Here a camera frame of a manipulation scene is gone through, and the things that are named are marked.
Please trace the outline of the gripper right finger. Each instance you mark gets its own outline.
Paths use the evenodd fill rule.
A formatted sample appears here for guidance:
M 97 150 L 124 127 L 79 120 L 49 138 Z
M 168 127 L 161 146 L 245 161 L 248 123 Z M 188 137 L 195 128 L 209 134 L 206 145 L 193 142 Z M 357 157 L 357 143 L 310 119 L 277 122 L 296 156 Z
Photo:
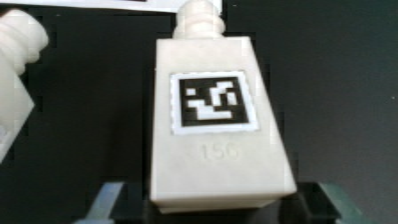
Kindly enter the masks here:
M 309 211 L 310 224 L 374 224 L 335 184 L 314 184 Z

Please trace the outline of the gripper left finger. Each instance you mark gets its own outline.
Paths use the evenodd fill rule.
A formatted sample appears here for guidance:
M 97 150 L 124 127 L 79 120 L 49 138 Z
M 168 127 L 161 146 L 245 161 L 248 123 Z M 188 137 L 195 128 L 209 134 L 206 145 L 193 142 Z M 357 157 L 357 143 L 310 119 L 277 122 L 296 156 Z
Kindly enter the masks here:
M 72 224 L 115 224 L 110 217 L 124 183 L 106 182 L 101 186 L 86 215 Z

